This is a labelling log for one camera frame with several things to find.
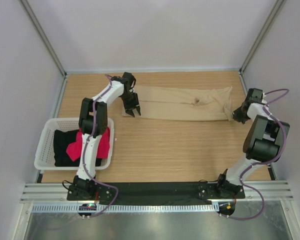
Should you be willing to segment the beige t shirt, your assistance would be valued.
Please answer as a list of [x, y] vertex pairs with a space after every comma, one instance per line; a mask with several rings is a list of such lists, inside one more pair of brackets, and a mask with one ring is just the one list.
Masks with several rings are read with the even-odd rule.
[[170, 121], [232, 121], [232, 87], [187, 89], [136, 86], [141, 115]]

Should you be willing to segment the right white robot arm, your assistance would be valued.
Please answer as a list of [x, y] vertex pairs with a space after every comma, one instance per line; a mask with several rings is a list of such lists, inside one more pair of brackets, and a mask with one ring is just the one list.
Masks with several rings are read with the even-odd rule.
[[250, 104], [246, 119], [253, 123], [243, 143], [243, 156], [219, 175], [215, 185], [215, 192], [221, 198], [238, 195], [247, 177], [260, 167], [278, 161], [286, 147], [290, 124], [274, 117], [267, 105]]

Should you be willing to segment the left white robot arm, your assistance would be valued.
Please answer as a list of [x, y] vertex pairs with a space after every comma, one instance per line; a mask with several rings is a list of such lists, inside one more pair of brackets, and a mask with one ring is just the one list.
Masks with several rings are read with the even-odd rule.
[[132, 73], [122, 76], [106, 75], [108, 85], [92, 98], [84, 98], [81, 103], [78, 125], [81, 129], [82, 148], [79, 168], [68, 188], [68, 200], [91, 200], [97, 194], [96, 159], [97, 151], [108, 127], [108, 107], [121, 98], [124, 111], [134, 117], [134, 110], [141, 115], [138, 94], [134, 90], [136, 78]]

